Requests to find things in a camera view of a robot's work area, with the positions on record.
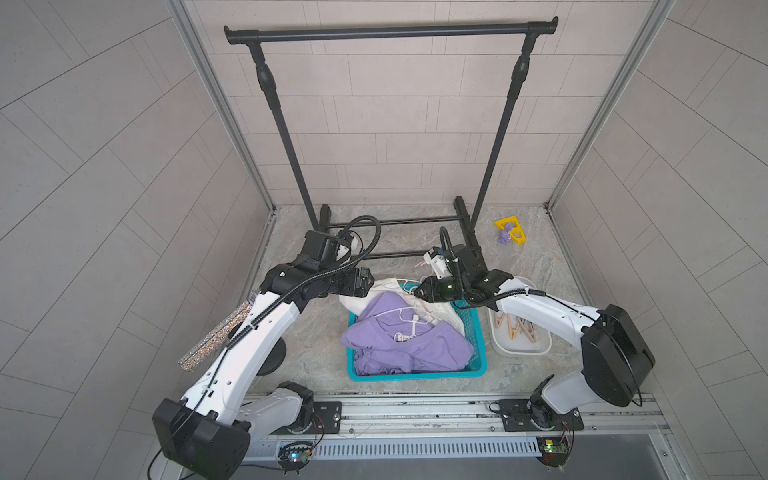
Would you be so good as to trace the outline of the white plastic hanger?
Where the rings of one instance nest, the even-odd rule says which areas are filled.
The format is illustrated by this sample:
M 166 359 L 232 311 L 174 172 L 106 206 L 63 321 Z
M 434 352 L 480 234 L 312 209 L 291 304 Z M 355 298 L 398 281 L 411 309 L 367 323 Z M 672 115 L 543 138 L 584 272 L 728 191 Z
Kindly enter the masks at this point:
M 384 307 L 361 315 L 357 322 L 371 321 L 396 342 L 418 338 L 435 328 L 440 319 L 415 306 Z

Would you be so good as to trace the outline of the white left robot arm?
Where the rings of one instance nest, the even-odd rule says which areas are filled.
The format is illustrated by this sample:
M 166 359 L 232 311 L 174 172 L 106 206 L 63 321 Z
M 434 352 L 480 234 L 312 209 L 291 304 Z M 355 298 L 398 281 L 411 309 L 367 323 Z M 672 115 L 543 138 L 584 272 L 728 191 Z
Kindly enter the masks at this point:
M 204 479 L 229 479 L 252 441 L 281 428 L 315 427 L 313 392 L 291 381 L 254 403 L 248 419 L 239 415 L 254 379 L 282 364 L 282 336 L 310 301 L 368 293 L 374 279 L 360 263 L 377 243 L 364 245 L 350 225 L 335 235 L 308 231 L 297 257 L 270 269 L 257 291 L 181 359 L 192 370 L 220 352 L 181 399 L 165 399 L 153 413 L 160 455 Z

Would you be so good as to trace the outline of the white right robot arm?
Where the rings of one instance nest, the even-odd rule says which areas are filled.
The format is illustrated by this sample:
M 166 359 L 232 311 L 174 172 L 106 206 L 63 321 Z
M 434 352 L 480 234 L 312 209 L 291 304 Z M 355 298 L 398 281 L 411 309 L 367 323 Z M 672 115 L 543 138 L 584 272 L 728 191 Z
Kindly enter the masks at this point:
M 502 270 L 486 268 L 465 245 L 434 247 L 424 255 L 433 273 L 414 290 L 429 303 L 461 301 L 527 320 L 576 347 L 581 365 L 557 378 L 545 378 L 526 403 L 531 423 L 553 430 L 584 405 L 603 400 L 616 407 L 640 406 L 643 381 L 655 358 L 629 314 L 610 304 L 580 305 L 536 289 Z

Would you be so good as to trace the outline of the purple t-shirt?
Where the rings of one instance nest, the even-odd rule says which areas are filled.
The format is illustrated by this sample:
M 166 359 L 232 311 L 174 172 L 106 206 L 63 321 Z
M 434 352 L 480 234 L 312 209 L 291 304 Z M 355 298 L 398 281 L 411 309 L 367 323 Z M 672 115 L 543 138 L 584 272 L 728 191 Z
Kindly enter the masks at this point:
M 400 296 L 385 292 L 369 303 L 357 320 L 373 310 L 406 305 Z M 353 366 L 359 376 L 457 372 L 464 370 L 475 354 L 472 343 L 447 322 L 400 343 L 371 321 L 357 320 L 342 334 L 341 343 L 353 350 Z

